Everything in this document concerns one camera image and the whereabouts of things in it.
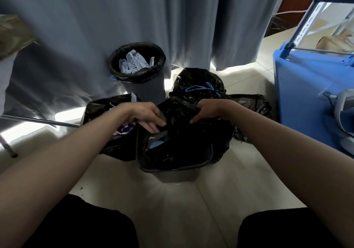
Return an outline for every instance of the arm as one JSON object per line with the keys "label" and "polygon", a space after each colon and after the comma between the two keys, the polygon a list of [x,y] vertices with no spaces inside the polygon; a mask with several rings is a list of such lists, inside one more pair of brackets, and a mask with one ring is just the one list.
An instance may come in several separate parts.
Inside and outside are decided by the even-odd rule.
{"label": "arm", "polygon": [[20,247],[124,122],[165,122],[153,103],[123,103],[0,176],[0,247]]}
{"label": "arm", "polygon": [[354,160],[232,100],[204,99],[201,118],[235,123],[281,181],[324,222],[345,246],[354,246]]}

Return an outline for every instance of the curtain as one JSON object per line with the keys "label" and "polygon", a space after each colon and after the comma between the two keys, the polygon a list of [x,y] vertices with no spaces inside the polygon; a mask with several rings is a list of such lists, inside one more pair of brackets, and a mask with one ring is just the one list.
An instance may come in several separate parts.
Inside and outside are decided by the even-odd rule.
{"label": "curtain", "polygon": [[[253,62],[276,2],[0,0],[0,13],[18,15],[39,38],[38,45],[18,53],[5,113],[28,116],[30,110],[52,119],[57,112],[126,91],[160,103],[170,65],[209,69],[211,60],[219,68]],[[162,48],[164,70],[144,84],[110,80],[111,53],[140,41]]]}

